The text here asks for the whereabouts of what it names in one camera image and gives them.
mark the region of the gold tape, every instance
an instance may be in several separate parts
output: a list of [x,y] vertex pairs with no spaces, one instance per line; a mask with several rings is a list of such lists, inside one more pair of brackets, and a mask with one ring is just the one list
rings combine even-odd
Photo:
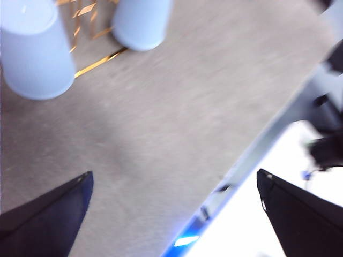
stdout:
[[106,57],[96,61],[95,63],[92,63],[91,65],[89,65],[89,66],[83,68],[82,70],[78,71],[77,73],[75,73],[75,78],[81,76],[82,74],[85,74],[86,72],[88,72],[88,71],[98,67],[99,65],[101,65],[101,64],[103,64],[105,62],[108,62],[108,61],[114,59],[115,57],[117,57],[121,53],[125,52],[126,50],[127,50],[127,48],[123,47],[119,51],[114,52],[114,53],[112,53],[112,54],[110,54],[110,55],[108,55],[108,56],[106,56]]

